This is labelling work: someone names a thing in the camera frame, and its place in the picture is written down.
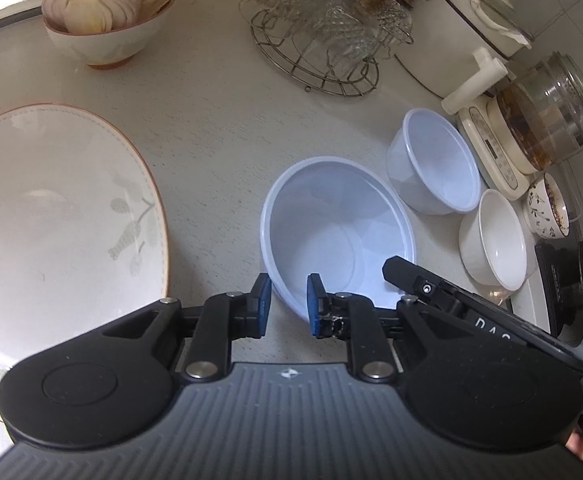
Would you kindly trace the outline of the person right hand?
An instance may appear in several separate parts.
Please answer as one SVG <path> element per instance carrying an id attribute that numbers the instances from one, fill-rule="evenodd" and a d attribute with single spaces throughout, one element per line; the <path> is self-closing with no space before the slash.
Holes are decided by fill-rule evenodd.
<path id="1" fill-rule="evenodd" d="M 566 442 L 566 448 L 583 461 L 583 437 L 578 431 L 572 431 Z"/>

